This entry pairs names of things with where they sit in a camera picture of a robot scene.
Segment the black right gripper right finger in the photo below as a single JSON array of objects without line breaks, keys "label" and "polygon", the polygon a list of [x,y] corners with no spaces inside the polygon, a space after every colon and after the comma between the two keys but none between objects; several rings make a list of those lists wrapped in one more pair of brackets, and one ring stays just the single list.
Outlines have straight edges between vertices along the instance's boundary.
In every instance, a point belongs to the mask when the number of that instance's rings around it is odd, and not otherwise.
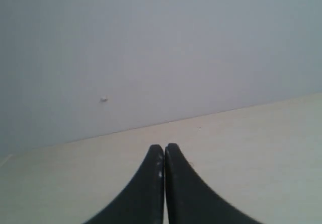
[{"label": "black right gripper right finger", "polygon": [[258,223],[215,193],[176,143],[165,148],[165,178],[169,223]]}]

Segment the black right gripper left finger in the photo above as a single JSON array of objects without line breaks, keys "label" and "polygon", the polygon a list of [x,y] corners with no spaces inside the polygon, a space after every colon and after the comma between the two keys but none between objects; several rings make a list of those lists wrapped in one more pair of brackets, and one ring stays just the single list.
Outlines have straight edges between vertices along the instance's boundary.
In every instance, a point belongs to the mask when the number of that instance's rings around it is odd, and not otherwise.
[{"label": "black right gripper left finger", "polygon": [[163,223],[164,162],[162,147],[151,145],[126,187],[88,223]]}]

